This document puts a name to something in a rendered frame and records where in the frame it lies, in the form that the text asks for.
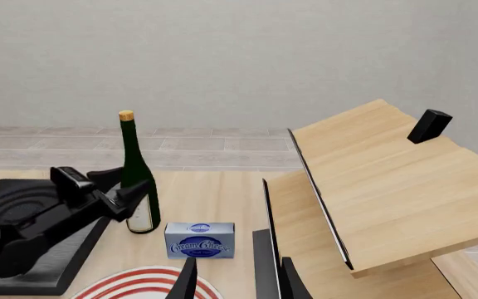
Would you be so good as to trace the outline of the dark green wine bottle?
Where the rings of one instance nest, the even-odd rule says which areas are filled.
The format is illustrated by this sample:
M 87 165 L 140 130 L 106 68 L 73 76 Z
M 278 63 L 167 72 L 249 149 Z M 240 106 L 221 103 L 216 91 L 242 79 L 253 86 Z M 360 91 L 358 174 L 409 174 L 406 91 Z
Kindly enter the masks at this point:
M 150 182 L 144 198 L 126 223 L 132 233 L 151 233 L 161 222 L 157 186 L 139 148 L 134 112 L 120 111 L 119 121 L 124 143 L 124 168 L 120 187 L 133 186 L 143 180 Z

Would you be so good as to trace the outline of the pale wooden wavy rack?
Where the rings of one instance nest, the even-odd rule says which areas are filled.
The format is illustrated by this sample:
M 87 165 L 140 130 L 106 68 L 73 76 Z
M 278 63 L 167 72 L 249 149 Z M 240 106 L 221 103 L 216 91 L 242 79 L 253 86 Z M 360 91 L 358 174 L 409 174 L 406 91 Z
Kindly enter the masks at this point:
M 375 100 L 289 132 L 302 168 L 262 182 L 258 287 L 282 299 L 290 257 L 313 299 L 478 299 L 478 154 L 443 132 L 413 144 L 419 119 Z

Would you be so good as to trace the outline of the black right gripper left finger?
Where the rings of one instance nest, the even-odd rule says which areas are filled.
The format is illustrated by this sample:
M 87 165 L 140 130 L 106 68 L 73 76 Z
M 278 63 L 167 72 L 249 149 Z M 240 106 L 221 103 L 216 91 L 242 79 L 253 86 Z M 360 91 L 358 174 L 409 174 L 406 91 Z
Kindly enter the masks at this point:
M 198 268 L 194 257 L 186 259 L 177 281 L 168 294 L 168 299 L 193 299 L 197 288 Z

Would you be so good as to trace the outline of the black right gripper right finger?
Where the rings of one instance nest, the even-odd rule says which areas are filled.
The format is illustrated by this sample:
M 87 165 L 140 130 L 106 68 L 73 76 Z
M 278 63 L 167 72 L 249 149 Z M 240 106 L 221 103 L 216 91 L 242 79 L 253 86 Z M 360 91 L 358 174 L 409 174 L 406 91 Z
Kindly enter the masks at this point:
M 280 287 L 282 299 L 313 299 L 305 284 L 301 281 L 290 257 L 282 258 L 281 274 Z

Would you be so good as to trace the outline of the white plate with red rings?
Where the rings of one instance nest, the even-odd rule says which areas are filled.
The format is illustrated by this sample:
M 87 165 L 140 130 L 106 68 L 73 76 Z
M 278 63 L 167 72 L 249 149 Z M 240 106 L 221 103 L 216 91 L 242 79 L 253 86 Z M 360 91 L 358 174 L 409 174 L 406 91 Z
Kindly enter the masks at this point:
M 165 299 L 181 271 L 169 266 L 132 268 L 93 283 L 71 299 Z

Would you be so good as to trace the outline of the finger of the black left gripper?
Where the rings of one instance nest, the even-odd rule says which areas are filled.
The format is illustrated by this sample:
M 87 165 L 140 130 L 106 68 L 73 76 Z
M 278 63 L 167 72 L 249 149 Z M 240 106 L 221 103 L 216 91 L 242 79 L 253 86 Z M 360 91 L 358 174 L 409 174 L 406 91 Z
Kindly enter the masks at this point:
M 118 215 L 132 215 L 142 199 L 148 195 L 150 181 L 143 180 L 134 186 L 125 187 L 116 191 L 115 202 L 118 206 Z
M 123 167 L 116 169 L 107 169 L 103 171 L 90 171 L 86 174 L 97 189 L 101 192 L 108 192 L 114 186 L 120 183 L 122 179 Z

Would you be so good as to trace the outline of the flat black stove plate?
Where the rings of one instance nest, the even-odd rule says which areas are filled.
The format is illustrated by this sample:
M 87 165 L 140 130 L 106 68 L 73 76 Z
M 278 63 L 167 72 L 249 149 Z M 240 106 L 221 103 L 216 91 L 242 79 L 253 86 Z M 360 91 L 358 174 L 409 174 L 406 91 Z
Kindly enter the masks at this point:
M 0 225 L 20 223 L 59 203 L 49 179 L 0 179 Z M 100 218 L 45 253 L 20 276 L 0 278 L 0 296 L 61 296 L 110 223 Z

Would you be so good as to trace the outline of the small black block peg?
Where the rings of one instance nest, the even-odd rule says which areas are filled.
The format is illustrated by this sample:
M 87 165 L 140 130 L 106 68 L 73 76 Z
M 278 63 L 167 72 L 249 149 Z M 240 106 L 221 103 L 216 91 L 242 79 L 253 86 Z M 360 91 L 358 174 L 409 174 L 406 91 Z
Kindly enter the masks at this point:
M 452 119 L 453 116 L 442 111 L 427 109 L 407 138 L 413 144 L 435 139 L 441 135 Z

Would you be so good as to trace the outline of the blue cream cheese box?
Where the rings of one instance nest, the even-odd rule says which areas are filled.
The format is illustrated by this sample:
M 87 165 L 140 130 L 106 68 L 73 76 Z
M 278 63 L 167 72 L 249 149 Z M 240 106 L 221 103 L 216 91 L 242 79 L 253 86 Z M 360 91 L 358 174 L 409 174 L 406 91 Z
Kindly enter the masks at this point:
M 167 223 L 164 230 L 169 259 L 234 258 L 234 223 Z

